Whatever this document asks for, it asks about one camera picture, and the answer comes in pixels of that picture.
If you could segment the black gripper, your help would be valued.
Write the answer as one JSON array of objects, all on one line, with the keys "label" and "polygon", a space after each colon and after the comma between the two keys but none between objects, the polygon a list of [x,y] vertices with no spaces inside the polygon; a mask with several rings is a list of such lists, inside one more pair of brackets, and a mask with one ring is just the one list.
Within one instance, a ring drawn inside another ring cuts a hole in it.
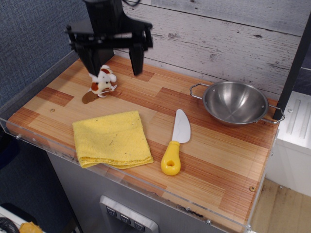
[{"label": "black gripper", "polygon": [[121,0],[86,0],[88,18],[66,26],[69,44],[88,72],[98,76],[101,61],[97,50],[129,48],[134,75],[143,69],[144,51],[153,47],[152,24],[128,17]]}]

